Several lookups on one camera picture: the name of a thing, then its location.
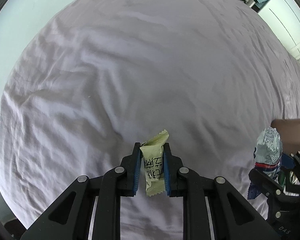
mattress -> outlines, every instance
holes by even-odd
[[[79,175],[166,129],[173,155],[245,197],[271,121],[300,118],[300,64],[238,0],[76,0],[23,51],[0,100],[0,192],[28,228]],[[182,198],[121,200],[121,239],[181,239]],[[263,216],[265,199],[251,204]]]

silver screw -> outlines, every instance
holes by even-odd
[[[180,171],[181,173],[186,174],[186,173],[189,172],[189,169],[188,169],[187,167],[181,167],[181,168],[179,169],[179,171]]]
[[[79,177],[77,178],[77,180],[78,180],[79,182],[85,182],[85,181],[87,180],[87,176],[86,176],[86,175],[81,175],[81,176],[79,176]]]
[[[223,177],[217,177],[216,182],[218,182],[219,184],[224,184],[226,182],[226,179]]]
[[[114,171],[115,171],[116,173],[122,173],[122,172],[124,172],[124,167],[121,167],[121,166],[116,167],[116,168],[114,169]]]

blue and white snack package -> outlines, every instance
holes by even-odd
[[[281,167],[282,141],[276,128],[268,127],[264,129],[257,139],[253,158],[255,168],[271,179],[276,180]],[[256,185],[250,183],[248,189],[248,199],[255,199],[261,192]]]

light green wrapper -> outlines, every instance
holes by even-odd
[[[163,130],[140,147],[146,173],[146,194],[149,197],[165,190],[163,178],[163,145],[166,143],[168,137],[169,133]]]

triangular cutout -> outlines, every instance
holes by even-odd
[[[68,197],[49,215],[49,220],[65,225],[74,202],[76,193],[72,191]]]
[[[232,193],[227,194],[234,220],[237,225],[241,226],[245,223],[251,222],[254,220],[253,216],[242,206],[242,204],[236,199]]]

